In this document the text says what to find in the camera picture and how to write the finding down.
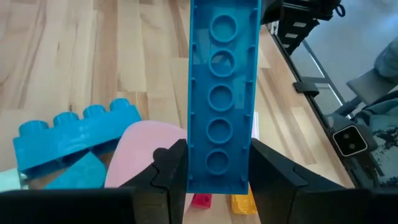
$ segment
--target black cable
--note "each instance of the black cable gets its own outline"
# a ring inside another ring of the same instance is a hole
[[[336,7],[336,12],[340,17],[345,17],[346,15],[346,9],[344,8],[344,6],[342,4],[339,4]]]

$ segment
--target wooden floor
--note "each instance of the wooden floor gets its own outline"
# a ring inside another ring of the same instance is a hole
[[[12,139],[30,119],[129,98],[144,119],[187,127],[189,0],[0,0],[0,171],[16,166]],[[256,108],[260,140],[351,187],[274,41],[261,30]],[[190,208],[185,223],[258,223],[229,197]]]

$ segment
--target blue toy brick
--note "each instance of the blue toy brick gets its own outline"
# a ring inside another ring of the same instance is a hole
[[[261,0],[191,1],[188,192],[247,194]]]
[[[91,152],[45,186],[45,189],[98,189],[104,187],[104,164]]]
[[[124,98],[109,107],[106,112],[104,106],[91,105],[84,110],[84,119],[73,112],[60,113],[53,128],[44,121],[22,124],[14,139],[19,171],[33,179],[72,165],[88,151],[100,155],[115,150],[123,132],[141,117]]]

